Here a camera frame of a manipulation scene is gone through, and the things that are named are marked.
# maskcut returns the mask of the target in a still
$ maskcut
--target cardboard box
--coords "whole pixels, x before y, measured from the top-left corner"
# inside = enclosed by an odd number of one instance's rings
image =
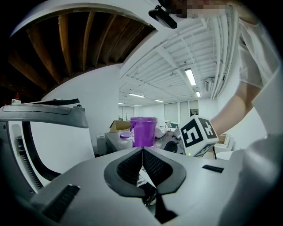
[[[109,132],[122,132],[129,130],[131,128],[131,125],[126,121],[114,120],[109,128]]]
[[[226,140],[226,135],[225,134],[222,134],[222,135],[218,136],[218,138],[219,138],[219,141],[217,143],[225,144],[225,140]]]

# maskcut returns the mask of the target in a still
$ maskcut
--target black label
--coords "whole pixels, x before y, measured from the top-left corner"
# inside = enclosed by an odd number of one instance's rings
[[[196,143],[203,141],[203,136],[195,119],[193,119],[183,128],[181,128],[181,133],[185,143],[185,147],[190,147]]]
[[[199,153],[195,155],[195,157],[202,157],[205,153],[207,153],[215,144],[206,145]]]
[[[216,133],[214,129],[212,128],[212,125],[210,124],[209,120],[199,118],[199,121],[201,125],[203,126],[204,132],[208,139],[217,138]]]

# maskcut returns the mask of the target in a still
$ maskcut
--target black cable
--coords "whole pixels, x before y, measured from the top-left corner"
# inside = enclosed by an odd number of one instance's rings
[[[214,153],[214,159],[217,159],[214,146],[212,147],[212,150],[213,150],[213,153]]]

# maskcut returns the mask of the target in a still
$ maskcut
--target white pipe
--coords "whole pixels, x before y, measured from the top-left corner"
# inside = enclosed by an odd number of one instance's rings
[[[233,18],[232,18],[232,16],[233,16],[233,14],[232,14],[232,12],[233,12],[233,10],[232,9],[230,9],[229,10],[229,15],[227,15],[227,17],[228,17],[228,27],[229,27],[229,34],[233,34],[233,29],[234,29],[234,20],[232,20]],[[227,54],[227,59],[229,59],[230,58],[230,55],[231,55],[231,49],[232,49],[232,42],[233,42],[233,39],[232,38],[229,38],[229,40],[228,40],[228,54]]]
[[[219,68],[220,68],[220,55],[221,55],[221,46],[220,46],[220,31],[218,26],[217,18],[212,18],[213,28],[214,28],[214,36],[215,36],[215,44],[216,44],[216,73],[215,73],[215,79],[214,79],[214,85],[212,89],[211,99],[213,97],[213,93],[216,88],[216,83],[218,80],[218,74],[219,74]]]
[[[217,97],[220,96],[220,94],[222,93],[223,88],[225,87],[225,84],[226,84],[226,82],[227,82],[228,75],[229,75],[229,72],[230,72],[230,69],[231,69],[231,64],[232,64],[233,55],[234,55],[234,50],[235,50],[235,45],[236,45],[236,39],[239,38],[239,33],[238,33],[238,31],[239,31],[238,14],[237,14],[237,12],[236,12],[235,10],[233,10],[233,12],[234,12],[234,31],[233,31],[233,34],[232,34],[232,36],[233,36],[233,43],[232,43],[231,53],[230,53],[230,56],[229,56],[228,72],[227,72],[227,75],[226,75],[226,77],[225,77],[225,81],[224,81],[224,83],[223,83],[223,85],[222,85],[222,87],[221,87],[221,90],[220,90],[220,92],[219,92],[219,94],[218,94]]]
[[[224,45],[223,45],[223,57],[222,57],[222,64],[221,64],[221,70],[220,70],[220,76],[219,76],[219,82],[216,86],[216,90],[213,94],[213,99],[215,98],[215,95],[219,89],[219,86],[220,86],[220,83],[223,79],[223,76],[224,76],[224,70],[225,70],[225,67],[226,67],[226,59],[227,59],[227,52],[228,52],[228,24],[227,24],[227,16],[226,14],[224,15],[221,15],[221,23],[222,23],[222,26],[223,26],[223,29],[222,29],[222,36],[223,36],[223,42],[224,42]]]
[[[221,38],[221,54],[223,53],[223,28],[222,28],[222,23],[221,23],[221,18],[217,17],[217,21],[218,21],[218,24],[219,24],[219,28],[220,28],[220,38]]]

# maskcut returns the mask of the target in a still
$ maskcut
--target small red object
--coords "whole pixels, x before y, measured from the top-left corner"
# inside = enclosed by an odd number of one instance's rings
[[[15,99],[19,100],[19,94],[15,94]]]

